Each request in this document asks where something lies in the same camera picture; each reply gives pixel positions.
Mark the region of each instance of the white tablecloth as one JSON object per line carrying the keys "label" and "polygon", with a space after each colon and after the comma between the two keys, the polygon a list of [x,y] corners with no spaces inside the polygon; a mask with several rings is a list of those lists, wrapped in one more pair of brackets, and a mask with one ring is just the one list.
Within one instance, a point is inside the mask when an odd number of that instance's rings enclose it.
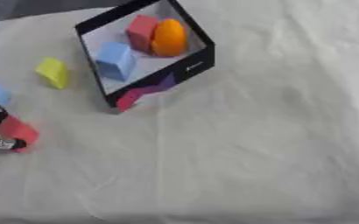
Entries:
{"label": "white tablecloth", "polygon": [[41,134],[0,156],[0,223],[359,223],[359,0],[181,2],[216,68],[122,115],[73,30],[102,10],[0,22],[10,111]]}

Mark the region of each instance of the open box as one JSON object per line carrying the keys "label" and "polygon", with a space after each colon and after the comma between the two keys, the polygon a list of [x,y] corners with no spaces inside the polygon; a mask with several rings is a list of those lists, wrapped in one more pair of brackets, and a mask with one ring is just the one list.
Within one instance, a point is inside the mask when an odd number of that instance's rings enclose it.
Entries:
{"label": "open box", "polygon": [[[179,20],[187,31],[187,51],[171,58],[134,51],[137,64],[127,81],[105,78],[95,62],[99,50],[112,41],[129,44],[125,30],[137,15]],[[106,102],[120,111],[130,108],[145,95],[166,91],[215,64],[214,41],[176,0],[134,0],[92,17],[75,28]]]}

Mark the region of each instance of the red cube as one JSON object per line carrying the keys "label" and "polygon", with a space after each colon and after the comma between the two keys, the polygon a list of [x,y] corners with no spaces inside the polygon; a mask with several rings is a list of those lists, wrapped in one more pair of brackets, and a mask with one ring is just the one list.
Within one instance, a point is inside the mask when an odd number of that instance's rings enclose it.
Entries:
{"label": "red cube", "polygon": [[27,142],[27,148],[17,149],[16,152],[27,152],[28,147],[39,137],[39,133],[30,125],[21,122],[14,116],[8,116],[0,124],[0,135],[8,138],[19,138]]}
{"label": "red cube", "polygon": [[132,48],[149,53],[153,33],[158,23],[159,20],[154,17],[138,15],[126,29]]}

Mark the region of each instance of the yellow block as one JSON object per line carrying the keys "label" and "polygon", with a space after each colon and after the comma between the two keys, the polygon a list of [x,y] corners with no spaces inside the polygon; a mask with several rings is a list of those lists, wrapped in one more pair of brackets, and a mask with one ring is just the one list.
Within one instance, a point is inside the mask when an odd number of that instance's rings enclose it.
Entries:
{"label": "yellow block", "polygon": [[36,72],[46,77],[50,84],[55,88],[62,89],[68,83],[68,70],[64,62],[54,59],[45,58],[37,67]]}

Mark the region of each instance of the orange ball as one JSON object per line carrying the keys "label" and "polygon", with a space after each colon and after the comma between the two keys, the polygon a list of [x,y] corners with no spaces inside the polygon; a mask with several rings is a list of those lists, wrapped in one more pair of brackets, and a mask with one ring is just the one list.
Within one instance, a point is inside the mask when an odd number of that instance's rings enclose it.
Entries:
{"label": "orange ball", "polygon": [[187,49],[187,33],[185,27],[177,20],[169,18],[156,28],[152,50],[158,56],[179,56]]}

